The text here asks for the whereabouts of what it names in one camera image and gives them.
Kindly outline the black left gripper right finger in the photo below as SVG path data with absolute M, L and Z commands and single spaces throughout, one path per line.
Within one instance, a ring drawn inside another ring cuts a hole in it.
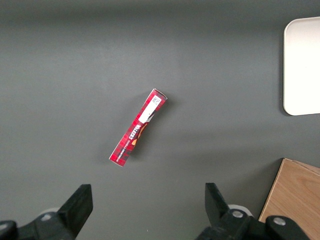
M 230 208 L 215 183 L 206 183 L 205 211 L 210 226 L 198 240 L 308 240 L 303 229 L 291 218 L 271 215 L 260 222 L 241 209 Z

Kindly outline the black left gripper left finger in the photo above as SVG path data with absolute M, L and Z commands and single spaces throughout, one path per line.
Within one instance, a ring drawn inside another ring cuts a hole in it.
M 58 210 L 46 210 L 26 225 L 0 222 L 2 240 L 75 240 L 93 211 L 92 186 L 82 184 Z

